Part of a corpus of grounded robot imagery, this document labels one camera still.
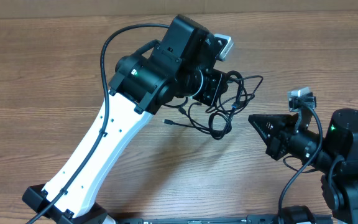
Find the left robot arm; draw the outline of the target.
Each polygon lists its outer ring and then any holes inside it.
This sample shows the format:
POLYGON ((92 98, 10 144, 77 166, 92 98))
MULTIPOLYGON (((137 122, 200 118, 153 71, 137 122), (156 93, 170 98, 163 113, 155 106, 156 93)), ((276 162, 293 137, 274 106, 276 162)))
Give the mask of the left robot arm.
POLYGON ((132 138, 174 98, 213 106, 226 91, 227 75, 214 65, 226 59, 232 38, 213 34, 183 15, 165 30, 162 40, 151 40, 122 57, 111 79, 102 77, 102 107, 74 153, 51 180, 23 194, 35 219, 112 223, 96 197, 132 138))

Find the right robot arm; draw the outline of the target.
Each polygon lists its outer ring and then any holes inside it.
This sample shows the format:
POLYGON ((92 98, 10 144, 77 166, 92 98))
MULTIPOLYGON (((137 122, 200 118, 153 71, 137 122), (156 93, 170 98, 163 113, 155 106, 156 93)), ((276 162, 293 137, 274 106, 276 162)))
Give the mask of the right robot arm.
POLYGON ((331 116, 322 135, 308 129, 317 114, 304 107, 297 114, 252 114, 248 121, 272 159, 297 158, 303 167, 322 172, 321 188, 335 219, 358 223, 358 110, 344 108, 331 116))

